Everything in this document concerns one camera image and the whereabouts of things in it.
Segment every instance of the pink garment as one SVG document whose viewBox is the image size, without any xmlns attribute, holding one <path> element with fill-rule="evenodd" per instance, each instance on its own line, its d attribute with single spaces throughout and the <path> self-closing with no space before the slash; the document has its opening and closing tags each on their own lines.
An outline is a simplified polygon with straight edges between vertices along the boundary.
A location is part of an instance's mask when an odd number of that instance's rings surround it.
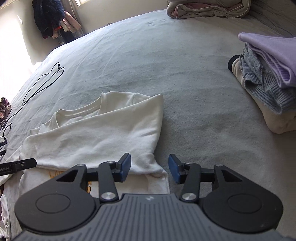
<svg viewBox="0 0 296 241">
<path fill-rule="evenodd" d="M 77 31 L 77 29 L 76 28 L 74 28 L 69 22 L 68 22 L 68 20 L 66 19 L 66 18 L 64 18 L 63 20 L 62 20 L 62 22 L 67 26 L 67 28 L 71 31 L 71 33 L 75 33 L 76 31 Z"/>
<path fill-rule="evenodd" d="M 172 12 L 172 14 L 175 18 L 178 18 L 178 12 L 180 10 L 180 7 L 182 7 L 182 6 L 185 6 L 189 9 L 192 9 L 192 10 L 199 10 L 200 12 L 209 11 L 212 9 L 220 9 L 220 10 L 224 10 L 225 12 L 231 12 L 234 10 L 239 10 L 244 7 L 241 3 L 235 4 L 231 7 L 221 7 L 216 4 L 206 4 L 206 3 L 188 3 L 188 4 L 184 4 L 184 5 L 179 4 L 176 6 L 175 11 Z"/>
<path fill-rule="evenodd" d="M 65 22 L 63 20 L 60 21 L 59 23 L 61 24 L 61 26 L 65 32 L 70 31 L 70 29 L 67 27 L 67 25 L 65 24 Z"/>
<path fill-rule="evenodd" d="M 81 29 L 81 25 L 75 18 L 72 17 L 71 14 L 69 14 L 67 11 L 65 11 L 65 19 L 69 22 L 70 25 L 72 25 L 76 30 Z"/>
</svg>

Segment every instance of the dark jacket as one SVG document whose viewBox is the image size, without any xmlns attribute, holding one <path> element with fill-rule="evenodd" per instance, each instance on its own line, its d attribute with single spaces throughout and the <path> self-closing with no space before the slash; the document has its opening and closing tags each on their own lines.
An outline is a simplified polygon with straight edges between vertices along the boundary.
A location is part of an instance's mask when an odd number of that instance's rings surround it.
<svg viewBox="0 0 296 241">
<path fill-rule="evenodd" d="M 43 38 L 52 36 L 52 29 L 60 27 L 65 12 L 60 0 L 33 0 L 35 23 Z"/>
<path fill-rule="evenodd" d="M 0 0 L 0 7 L 6 0 Z"/>
</svg>

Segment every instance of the sunlight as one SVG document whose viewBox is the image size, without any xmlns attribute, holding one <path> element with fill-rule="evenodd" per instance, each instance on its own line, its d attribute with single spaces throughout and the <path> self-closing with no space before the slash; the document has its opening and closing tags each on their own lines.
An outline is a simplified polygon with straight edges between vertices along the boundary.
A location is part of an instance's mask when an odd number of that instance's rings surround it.
<svg viewBox="0 0 296 241">
<path fill-rule="evenodd" d="M 20 17 L 19 16 L 17 16 L 18 17 L 18 19 L 19 19 L 19 21 L 20 21 L 20 24 L 22 25 L 22 20 L 20 19 Z"/>
<path fill-rule="evenodd" d="M 9 102 L 41 64 L 31 63 L 20 23 L 22 20 L 18 17 L 6 21 L 0 29 L 0 98 L 6 97 Z"/>
<path fill-rule="evenodd" d="M 76 2 L 76 4 L 78 5 L 78 7 L 80 7 L 80 6 L 81 6 L 81 3 L 80 3 L 80 1 L 79 1 L 79 0 L 75 0 L 75 2 Z"/>
</svg>

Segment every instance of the grey blanket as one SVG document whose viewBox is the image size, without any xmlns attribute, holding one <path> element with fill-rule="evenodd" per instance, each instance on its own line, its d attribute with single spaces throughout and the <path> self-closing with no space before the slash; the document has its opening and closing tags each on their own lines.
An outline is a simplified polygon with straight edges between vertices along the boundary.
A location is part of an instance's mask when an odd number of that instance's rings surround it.
<svg viewBox="0 0 296 241">
<path fill-rule="evenodd" d="M 171 1 L 167 14 L 171 18 L 222 17 L 242 18 L 250 10 L 250 0 Z"/>
</svg>

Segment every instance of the white t-shirt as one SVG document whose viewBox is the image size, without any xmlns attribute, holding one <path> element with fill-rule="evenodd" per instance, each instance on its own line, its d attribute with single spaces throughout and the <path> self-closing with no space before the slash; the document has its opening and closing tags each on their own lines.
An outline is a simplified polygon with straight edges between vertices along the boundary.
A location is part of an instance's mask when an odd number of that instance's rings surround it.
<svg viewBox="0 0 296 241">
<path fill-rule="evenodd" d="M 24 171 L 19 195 L 76 164 L 95 168 L 105 161 L 118 161 L 125 152 L 131 154 L 132 163 L 127 180 L 116 183 L 119 195 L 169 193 L 168 175 L 153 155 L 162 117 L 162 94 L 108 92 L 77 110 L 58 110 L 47 123 L 32 129 L 6 160 L 37 160 L 36 168 Z M 8 178 L 0 177 L 0 185 Z M 91 195 L 98 197 L 97 183 L 89 186 Z"/>
</svg>

